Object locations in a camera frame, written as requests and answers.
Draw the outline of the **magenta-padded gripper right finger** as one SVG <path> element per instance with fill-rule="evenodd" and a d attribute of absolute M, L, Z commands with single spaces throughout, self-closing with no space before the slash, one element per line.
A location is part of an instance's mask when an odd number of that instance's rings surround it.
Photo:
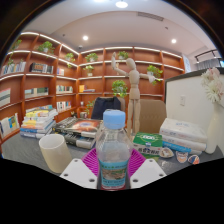
<path fill-rule="evenodd" d="M 146 159 L 133 149 L 128 162 L 128 178 L 130 188 L 140 188 L 157 181 L 166 174 L 154 159 Z"/>

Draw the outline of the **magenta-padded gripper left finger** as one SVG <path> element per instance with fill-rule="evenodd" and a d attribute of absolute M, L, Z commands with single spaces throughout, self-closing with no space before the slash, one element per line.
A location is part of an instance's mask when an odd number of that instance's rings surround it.
<path fill-rule="evenodd" d="M 78 186 L 96 189 L 99 176 L 99 162 L 96 149 L 91 149 L 81 159 L 73 159 L 60 175 Z"/>

